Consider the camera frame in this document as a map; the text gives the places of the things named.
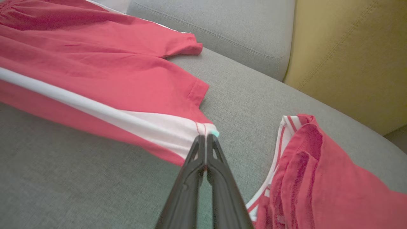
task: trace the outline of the red fabric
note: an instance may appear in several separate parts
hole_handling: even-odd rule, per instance
[[[256,228],[405,228],[407,195],[355,165],[313,116],[298,116],[303,126],[283,152]]]
[[[84,0],[6,0],[0,3],[0,49],[0,67],[113,108],[212,123],[199,110],[208,85],[163,59],[198,55],[202,44],[193,34],[111,13]],[[167,149],[4,81],[0,101],[54,122],[142,145],[172,163],[183,162]]]

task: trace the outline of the gray couch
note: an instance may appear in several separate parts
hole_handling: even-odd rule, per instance
[[[278,18],[284,22],[276,26],[257,15],[262,9],[246,11],[244,6],[249,3],[237,7],[225,2],[224,15],[214,18],[212,13],[218,9],[201,1],[192,1],[194,5],[181,0],[136,2],[131,3],[128,14],[180,31],[186,30],[182,26],[194,24],[198,40],[212,49],[169,61],[210,85],[201,110],[221,133],[219,140],[244,201],[266,178],[282,116],[297,113],[315,115],[321,128],[357,165],[371,171],[390,189],[407,193],[405,153],[352,118],[279,81],[287,67],[291,37],[287,31],[292,29],[293,14],[285,21]],[[274,13],[293,12],[292,1],[288,2],[280,0],[264,7]],[[166,16],[158,13],[165,10],[172,12],[165,12]],[[244,19],[236,21],[236,15],[230,16],[233,13]],[[174,14],[178,20],[168,18]],[[265,26],[252,28],[246,22],[250,19]],[[228,31],[222,22],[241,26]],[[247,30],[251,39],[242,35]],[[217,37],[205,31],[223,34]],[[257,33],[270,37],[266,41]],[[228,46],[223,37],[241,39],[242,45]],[[256,48],[275,58],[260,58],[252,52]],[[138,146],[80,132],[5,104],[0,104],[0,139],[0,228],[5,229],[151,229],[179,171],[178,166]],[[201,187],[198,215],[198,228],[211,228],[211,188],[207,182]]]

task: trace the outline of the couch seam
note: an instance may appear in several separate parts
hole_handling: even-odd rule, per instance
[[[276,79],[277,75],[280,74],[280,63],[281,63],[281,59],[279,59],[279,60],[277,61],[277,72],[276,72],[276,74],[275,74],[275,76],[274,76],[275,79]]]
[[[301,89],[303,87],[305,87],[305,85],[307,83],[309,83],[309,81],[316,75],[316,73],[325,65],[325,63],[333,56],[333,54],[337,51],[337,49],[345,42],[345,40],[350,37],[353,33],[353,31],[355,31],[355,29],[364,21],[364,19],[367,18],[367,16],[373,11],[373,9],[376,7],[377,5],[377,1],[374,1],[373,3],[371,3],[364,12],[362,12],[361,15],[359,15],[359,17],[357,18],[356,22],[352,23],[351,27],[348,29],[348,31],[341,37],[341,39],[331,48],[331,50],[328,52],[328,54],[321,60],[321,62],[315,67],[314,70],[312,70],[309,74],[309,76],[305,77],[305,79],[301,82],[301,84],[298,86],[299,91],[301,91]]]
[[[181,20],[181,19],[179,19],[179,18],[177,18],[177,17],[174,17],[174,16],[172,16],[172,15],[167,15],[167,14],[165,14],[165,13],[163,13],[163,12],[160,12],[160,11],[155,10],[155,9],[151,9],[151,8],[146,7],[146,6],[143,6],[143,5],[139,4],[139,3],[136,3],[136,2],[133,2],[133,3],[135,3],[136,5],[138,5],[138,6],[142,7],[142,8],[145,8],[145,9],[148,9],[148,10],[152,11],[153,13],[162,15],[162,16],[164,16],[164,17],[167,17],[167,18],[169,18],[169,19],[171,19],[171,20],[174,20],[174,21],[176,21],[176,22],[180,22],[180,23],[182,23],[182,24],[184,24],[184,25],[186,25],[186,26],[189,26],[189,27],[191,27],[191,28],[201,30],[201,31],[205,32],[206,34],[209,34],[209,35],[212,35],[212,36],[214,36],[214,37],[217,37],[217,38],[220,38],[220,39],[222,39],[222,40],[225,40],[226,42],[229,42],[229,43],[233,44],[234,46],[237,46],[237,47],[239,47],[239,48],[245,49],[246,51],[248,51],[248,52],[250,52],[250,53],[253,53],[253,54],[255,54],[255,55],[259,55],[259,56],[261,56],[261,57],[263,57],[263,58],[282,59],[282,58],[284,58],[284,57],[286,56],[286,54],[284,54],[284,55],[281,56],[281,57],[272,57],[272,56],[264,55],[264,54],[262,54],[262,53],[258,53],[258,52],[254,51],[254,50],[252,50],[252,49],[250,49],[250,48],[248,48],[248,47],[245,47],[245,46],[241,45],[239,42],[236,42],[236,41],[234,41],[234,40],[232,40],[232,39],[223,37],[223,36],[221,36],[221,35],[219,35],[219,34],[217,34],[217,33],[215,33],[215,32],[212,32],[212,31],[207,30],[207,29],[200,28],[200,27],[198,27],[198,26],[196,26],[196,25],[194,25],[194,24],[192,24],[192,23],[185,22],[185,21],[183,21],[183,20]]]

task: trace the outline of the folded shirt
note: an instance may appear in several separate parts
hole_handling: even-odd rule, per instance
[[[247,208],[256,229],[407,225],[407,195],[354,164],[306,114],[283,117],[269,175]]]

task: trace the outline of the couch cushion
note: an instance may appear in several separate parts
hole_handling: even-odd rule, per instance
[[[210,85],[201,110],[247,202],[271,166],[282,115],[308,113],[352,160],[407,193],[407,155],[352,118],[231,59],[203,50],[173,57]],[[0,105],[0,228],[151,229],[179,167],[137,146],[100,138]],[[203,182],[198,228],[212,225]]]
[[[127,14],[196,35],[203,46],[282,81],[294,0],[132,0]]]
[[[298,1],[285,83],[385,135],[407,125],[407,1]]]

